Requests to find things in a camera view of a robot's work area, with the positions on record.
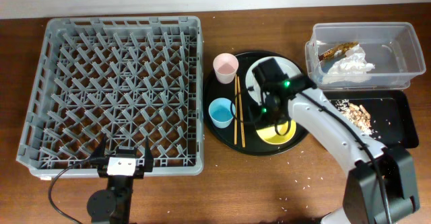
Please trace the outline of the yellow bowl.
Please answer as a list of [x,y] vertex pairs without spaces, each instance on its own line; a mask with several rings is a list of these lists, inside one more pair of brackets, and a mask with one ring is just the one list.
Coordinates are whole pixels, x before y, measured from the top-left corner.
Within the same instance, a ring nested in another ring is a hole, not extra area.
[[296,122],[291,120],[278,125],[257,129],[257,134],[261,140],[270,145],[282,145],[294,138],[296,134]]

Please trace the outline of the white paper napkin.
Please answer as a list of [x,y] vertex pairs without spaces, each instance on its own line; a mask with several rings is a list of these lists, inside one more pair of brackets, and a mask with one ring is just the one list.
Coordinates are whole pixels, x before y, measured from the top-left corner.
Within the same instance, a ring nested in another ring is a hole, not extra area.
[[375,69],[375,64],[366,61],[366,53],[360,45],[349,49],[345,56],[328,69],[322,77],[322,84],[349,81],[361,83],[370,79],[367,73]]

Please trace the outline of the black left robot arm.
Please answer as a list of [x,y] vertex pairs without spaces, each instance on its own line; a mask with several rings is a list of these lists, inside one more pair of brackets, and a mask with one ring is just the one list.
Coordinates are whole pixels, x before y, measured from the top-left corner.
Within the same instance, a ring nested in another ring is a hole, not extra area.
[[97,167],[98,176],[107,179],[107,187],[98,190],[88,200],[87,212],[92,223],[128,223],[133,181],[142,179],[146,172],[152,172],[154,157],[148,138],[144,139],[145,153],[143,165],[137,164],[137,148],[121,147],[107,155],[107,136],[103,136],[90,156],[92,165]]

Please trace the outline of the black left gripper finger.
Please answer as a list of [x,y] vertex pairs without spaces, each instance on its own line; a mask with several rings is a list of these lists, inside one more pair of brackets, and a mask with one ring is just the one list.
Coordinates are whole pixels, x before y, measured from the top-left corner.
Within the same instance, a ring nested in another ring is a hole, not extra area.
[[107,136],[103,134],[102,140],[90,156],[91,165],[104,165],[107,162],[107,157],[105,156],[106,142]]
[[152,172],[154,168],[154,157],[149,144],[148,137],[145,138],[145,153],[144,153],[144,172]]

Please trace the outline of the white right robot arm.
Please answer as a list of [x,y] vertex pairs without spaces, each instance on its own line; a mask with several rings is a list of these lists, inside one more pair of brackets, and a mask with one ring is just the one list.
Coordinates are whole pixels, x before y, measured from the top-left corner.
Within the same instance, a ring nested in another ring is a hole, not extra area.
[[342,206],[321,223],[394,223],[420,208],[413,157],[364,134],[307,76],[253,76],[260,114],[293,120],[312,134],[347,176]]

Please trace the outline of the blue plastic cup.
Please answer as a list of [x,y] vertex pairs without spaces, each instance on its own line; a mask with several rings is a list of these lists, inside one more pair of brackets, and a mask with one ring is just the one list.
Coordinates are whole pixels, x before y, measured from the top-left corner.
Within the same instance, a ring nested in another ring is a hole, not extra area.
[[234,119],[236,108],[231,100],[216,98],[209,105],[208,113],[217,128],[227,128]]

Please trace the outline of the pink plastic cup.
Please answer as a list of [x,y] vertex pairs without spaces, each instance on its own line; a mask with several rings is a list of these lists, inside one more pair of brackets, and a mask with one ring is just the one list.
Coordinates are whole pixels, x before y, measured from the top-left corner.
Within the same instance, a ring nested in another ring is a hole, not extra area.
[[234,80],[238,66],[238,59],[230,53],[219,54],[213,60],[215,76],[222,84],[229,84]]

